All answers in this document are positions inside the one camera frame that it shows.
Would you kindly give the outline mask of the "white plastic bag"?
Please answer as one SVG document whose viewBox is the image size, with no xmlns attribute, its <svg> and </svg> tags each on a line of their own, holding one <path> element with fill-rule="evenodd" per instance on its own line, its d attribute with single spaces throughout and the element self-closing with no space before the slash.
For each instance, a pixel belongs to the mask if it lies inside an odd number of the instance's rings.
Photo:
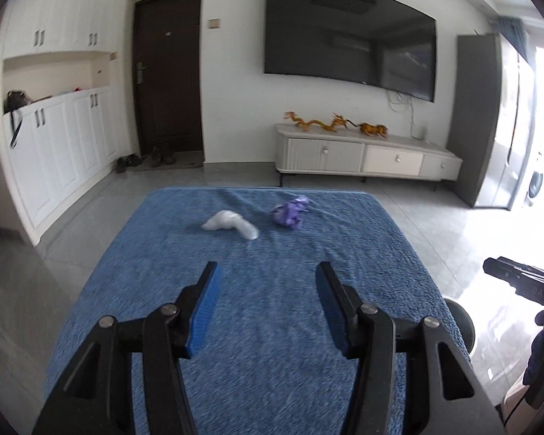
<svg viewBox="0 0 544 435">
<path fill-rule="evenodd" d="M 204 231 L 235 229 L 242 238 L 254 241 L 259 237 L 259 230 L 244 219 L 242 215 L 231 210 L 221 210 L 201 225 Z"/>
</svg>

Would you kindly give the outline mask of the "purple plastic bag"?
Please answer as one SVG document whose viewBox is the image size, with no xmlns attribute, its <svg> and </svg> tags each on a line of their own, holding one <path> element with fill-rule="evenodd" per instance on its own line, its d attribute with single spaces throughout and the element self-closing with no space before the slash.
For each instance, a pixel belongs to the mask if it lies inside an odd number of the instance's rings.
<svg viewBox="0 0 544 435">
<path fill-rule="evenodd" d="M 273 221 L 285 228 L 298 230 L 301 228 L 302 215 L 308 212 L 309 199 L 304 195 L 296 196 L 271 211 Z"/>
</svg>

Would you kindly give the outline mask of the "blue fuzzy table cloth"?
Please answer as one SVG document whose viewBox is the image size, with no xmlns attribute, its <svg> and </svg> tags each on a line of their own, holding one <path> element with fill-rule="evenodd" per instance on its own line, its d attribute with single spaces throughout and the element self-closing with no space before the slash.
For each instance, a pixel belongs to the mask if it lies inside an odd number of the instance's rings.
<svg viewBox="0 0 544 435">
<path fill-rule="evenodd" d="M 177 298 L 206 264 L 222 271 L 221 294 L 203 349 L 182 363 L 202 434 L 336 434 L 356 364 L 336 349 L 315 287 L 331 263 L 339 279 L 393 317 L 438 318 L 460 331 L 441 292 L 397 224 L 371 194 L 309 191 L 298 230 L 271 209 L 293 196 L 277 188 L 168 187 L 150 194 L 96 265 L 55 345 L 52 389 L 96 321 L 140 318 Z M 204 231 L 221 210 L 258 230 Z"/>
</svg>

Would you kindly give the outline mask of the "white TV stand cabinet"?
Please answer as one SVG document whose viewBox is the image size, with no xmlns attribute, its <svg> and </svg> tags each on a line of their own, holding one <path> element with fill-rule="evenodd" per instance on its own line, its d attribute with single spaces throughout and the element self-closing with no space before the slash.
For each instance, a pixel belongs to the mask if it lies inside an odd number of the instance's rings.
<svg viewBox="0 0 544 435">
<path fill-rule="evenodd" d="M 463 160 L 449 150 L 409 137 L 368 137 L 356 130 L 276 126 L 275 167 L 280 176 L 326 175 L 455 181 Z"/>
</svg>

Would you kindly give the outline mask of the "shoes by door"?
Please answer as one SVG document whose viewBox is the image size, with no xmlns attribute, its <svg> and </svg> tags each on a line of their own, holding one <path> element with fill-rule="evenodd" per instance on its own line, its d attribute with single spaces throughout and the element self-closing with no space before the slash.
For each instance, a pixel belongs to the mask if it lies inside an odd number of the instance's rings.
<svg viewBox="0 0 544 435">
<path fill-rule="evenodd" d="M 119 157 L 115 162 L 114 171 L 117 174 L 125 173 L 127 169 L 140 167 L 145 162 L 147 162 L 152 169 L 162 165 L 170 166 L 176 163 L 176 156 L 173 151 L 162 151 L 155 146 L 148 155 L 140 156 L 136 153 L 132 153 L 127 156 Z"/>
</svg>

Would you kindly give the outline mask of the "golden tiger figurine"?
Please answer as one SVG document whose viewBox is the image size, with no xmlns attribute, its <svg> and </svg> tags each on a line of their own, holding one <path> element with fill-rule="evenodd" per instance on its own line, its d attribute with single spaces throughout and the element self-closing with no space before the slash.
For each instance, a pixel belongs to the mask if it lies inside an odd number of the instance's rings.
<svg viewBox="0 0 544 435">
<path fill-rule="evenodd" d="M 369 123 L 359 124 L 359 131 L 368 137 L 388 137 L 388 128 L 384 125 L 372 125 Z"/>
</svg>

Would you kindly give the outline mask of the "golden dragon figurine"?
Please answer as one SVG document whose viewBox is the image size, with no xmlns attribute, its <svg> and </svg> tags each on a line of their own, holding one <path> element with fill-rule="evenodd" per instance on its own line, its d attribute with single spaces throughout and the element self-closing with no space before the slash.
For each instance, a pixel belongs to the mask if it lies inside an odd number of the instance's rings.
<svg viewBox="0 0 544 435">
<path fill-rule="evenodd" d="M 326 132 L 337 133 L 340 128 L 348 129 L 349 126 L 353 126 L 353 127 L 357 126 L 352 121 L 336 113 L 333 114 L 333 118 L 330 124 L 326 124 L 317 119 L 312 119 L 307 121 L 301 118 L 300 116 L 298 116 L 296 113 L 294 113 L 294 111 L 285 112 L 283 119 L 292 121 L 297 127 L 302 129 L 304 132 L 308 131 L 311 127 L 319 127 L 321 130 L 324 130 Z"/>
</svg>

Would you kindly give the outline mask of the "grey tall cabinet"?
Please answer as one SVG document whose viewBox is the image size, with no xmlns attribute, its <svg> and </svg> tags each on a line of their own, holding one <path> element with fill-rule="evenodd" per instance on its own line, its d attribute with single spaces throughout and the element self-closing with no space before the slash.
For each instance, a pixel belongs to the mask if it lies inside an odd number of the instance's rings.
<svg viewBox="0 0 544 435">
<path fill-rule="evenodd" d="M 533 137 L 533 69 L 498 33 L 457 38 L 447 148 L 462 159 L 453 191 L 468 206 L 513 208 Z"/>
</svg>

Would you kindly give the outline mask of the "blue curtain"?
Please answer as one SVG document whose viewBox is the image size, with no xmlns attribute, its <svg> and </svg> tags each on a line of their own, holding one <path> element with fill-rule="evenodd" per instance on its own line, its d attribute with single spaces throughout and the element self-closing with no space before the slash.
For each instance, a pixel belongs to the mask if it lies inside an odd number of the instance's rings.
<svg viewBox="0 0 544 435">
<path fill-rule="evenodd" d="M 533 52 L 530 50 L 529 35 L 523 21 L 519 18 L 499 16 L 496 19 L 495 27 L 523 59 L 534 68 L 535 60 Z"/>
</svg>

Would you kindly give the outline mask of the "dark brown entrance door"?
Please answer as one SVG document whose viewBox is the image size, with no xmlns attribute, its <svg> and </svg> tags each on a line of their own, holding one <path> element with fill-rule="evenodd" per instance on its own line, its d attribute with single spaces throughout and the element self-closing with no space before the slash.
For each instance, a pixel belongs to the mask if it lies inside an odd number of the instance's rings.
<svg viewBox="0 0 544 435">
<path fill-rule="evenodd" d="M 139 148 L 203 149 L 200 105 L 201 0 L 143 0 L 134 6 L 132 76 Z"/>
</svg>

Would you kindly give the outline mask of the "dark handbag on shelf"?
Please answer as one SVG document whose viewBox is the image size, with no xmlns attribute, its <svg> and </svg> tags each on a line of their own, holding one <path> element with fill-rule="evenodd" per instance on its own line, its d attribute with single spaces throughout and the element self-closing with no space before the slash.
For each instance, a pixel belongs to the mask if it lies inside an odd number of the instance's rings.
<svg viewBox="0 0 544 435">
<path fill-rule="evenodd" d="M 9 143 L 11 149 L 16 147 L 17 138 L 22 127 L 23 115 L 20 110 L 32 102 L 33 100 L 23 90 L 11 90 L 7 94 L 4 101 L 4 113 L 8 114 L 9 119 L 11 119 L 11 142 Z"/>
</svg>

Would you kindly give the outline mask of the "wall-mounted black television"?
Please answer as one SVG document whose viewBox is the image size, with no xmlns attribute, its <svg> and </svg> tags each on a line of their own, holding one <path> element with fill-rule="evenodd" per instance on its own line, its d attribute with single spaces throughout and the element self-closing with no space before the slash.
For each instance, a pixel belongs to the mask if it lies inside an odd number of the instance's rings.
<svg viewBox="0 0 544 435">
<path fill-rule="evenodd" d="M 266 0 L 263 69 L 434 100 L 436 22 L 397 0 Z"/>
</svg>

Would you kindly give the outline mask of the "wall light switch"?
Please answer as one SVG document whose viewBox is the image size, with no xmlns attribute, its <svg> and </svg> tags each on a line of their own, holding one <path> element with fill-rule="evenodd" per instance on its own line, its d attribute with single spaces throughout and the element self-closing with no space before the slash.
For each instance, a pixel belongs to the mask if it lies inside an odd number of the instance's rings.
<svg viewBox="0 0 544 435">
<path fill-rule="evenodd" d="M 208 21 L 208 29 L 219 29 L 221 27 L 221 20 L 220 19 L 210 19 Z"/>
</svg>

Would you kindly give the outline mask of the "white shoe cabinet wall unit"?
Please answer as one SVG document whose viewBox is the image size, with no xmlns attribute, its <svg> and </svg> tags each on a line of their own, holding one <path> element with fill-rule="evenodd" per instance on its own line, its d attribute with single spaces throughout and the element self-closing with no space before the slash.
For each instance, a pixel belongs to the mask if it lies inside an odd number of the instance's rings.
<svg viewBox="0 0 544 435">
<path fill-rule="evenodd" d="M 120 153 L 111 61 L 116 0 L 8 0 L 0 22 L 0 161 L 21 236 L 48 228 L 103 177 Z M 4 101 L 23 90 L 14 149 Z"/>
</svg>

